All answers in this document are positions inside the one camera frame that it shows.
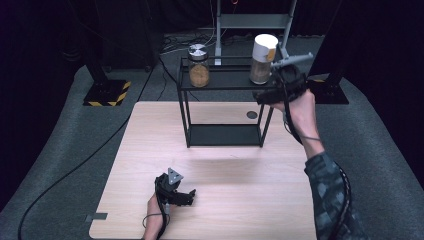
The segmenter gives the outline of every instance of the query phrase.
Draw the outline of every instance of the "wooden table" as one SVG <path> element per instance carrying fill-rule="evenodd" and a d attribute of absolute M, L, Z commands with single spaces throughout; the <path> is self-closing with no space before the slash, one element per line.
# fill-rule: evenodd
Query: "wooden table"
<path fill-rule="evenodd" d="M 250 102 L 193 102 L 192 121 L 255 123 Z M 135 105 L 93 220 L 94 239 L 140 239 L 154 180 L 168 167 L 196 189 L 192 206 L 177 207 L 162 239 L 315 239 L 303 147 L 273 114 L 263 148 L 186 147 L 178 102 Z"/>

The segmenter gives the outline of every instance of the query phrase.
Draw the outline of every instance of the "gray carpet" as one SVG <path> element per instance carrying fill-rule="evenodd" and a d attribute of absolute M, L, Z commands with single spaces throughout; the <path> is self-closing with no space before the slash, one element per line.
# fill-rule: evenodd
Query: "gray carpet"
<path fill-rule="evenodd" d="M 292 55 L 316 54 L 321 42 L 318 37 L 291 38 L 287 48 Z M 248 56 L 252 46 L 252 41 L 235 42 L 223 47 L 223 55 Z M 181 55 L 185 52 L 161 56 L 174 76 Z M 311 64 L 306 61 L 299 67 L 308 71 Z M 138 99 L 177 100 L 176 86 L 160 63 L 150 79 L 149 75 L 144 70 L 112 71 L 109 79 L 131 81 L 122 105 L 84 107 L 83 99 L 93 82 L 85 67 L 76 73 L 54 132 L 0 214 L 0 239 L 18 239 L 26 209 L 64 176 L 31 208 L 21 229 L 22 239 L 90 239 L 86 217 L 96 212 L 124 133 L 125 126 L 121 126 L 132 107 Z M 350 104 L 318 105 L 318 125 L 327 152 L 351 180 L 366 231 L 373 239 L 424 239 L 422 188 L 366 97 L 346 79 L 341 87 Z M 194 94 L 200 101 L 252 101 L 250 93 L 243 92 Z"/>

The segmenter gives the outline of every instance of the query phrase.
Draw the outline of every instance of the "glass jar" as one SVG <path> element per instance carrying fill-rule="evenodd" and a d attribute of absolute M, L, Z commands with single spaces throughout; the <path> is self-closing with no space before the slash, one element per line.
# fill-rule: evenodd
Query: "glass jar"
<path fill-rule="evenodd" d="M 191 85 L 204 87 L 209 83 L 208 52 L 203 44 L 194 44 L 188 48 L 188 69 Z"/>

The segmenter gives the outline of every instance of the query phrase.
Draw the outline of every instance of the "black metal frame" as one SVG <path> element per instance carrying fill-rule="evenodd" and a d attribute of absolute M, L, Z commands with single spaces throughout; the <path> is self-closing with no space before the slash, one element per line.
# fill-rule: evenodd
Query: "black metal frame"
<path fill-rule="evenodd" d="M 263 85 L 256 85 L 249 80 L 251 57 L 210 57 L 210 63 L 216 58 L 222 65 L 209 66 L 210 81 L 205 87 L 194 87 L 190 83 L 187 58 L 181 58 L 178 68 L 178 100 L 184 126 L 187 147 L 190 146 L 260 146 L 262 147 L 271 121 L 273 108 L 268 111 L 264 130 L 260 124 L 264 105 L 261 105 L 256 124 L 193 124 L 187 92 L 205 90 L 266 90 L 274 87 L 272 77 Z"/>

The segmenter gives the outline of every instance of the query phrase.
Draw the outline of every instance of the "silver metal lid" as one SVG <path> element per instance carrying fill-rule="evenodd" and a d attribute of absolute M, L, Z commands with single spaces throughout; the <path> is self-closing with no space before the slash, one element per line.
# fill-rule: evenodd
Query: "silver metal lid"
<path fill-rule="evenodd" d="M 188 48 L 188 58 L 193 61 L 204 61 L 208 59 L 208 51 L 203 44 L 194 44 Z"/>

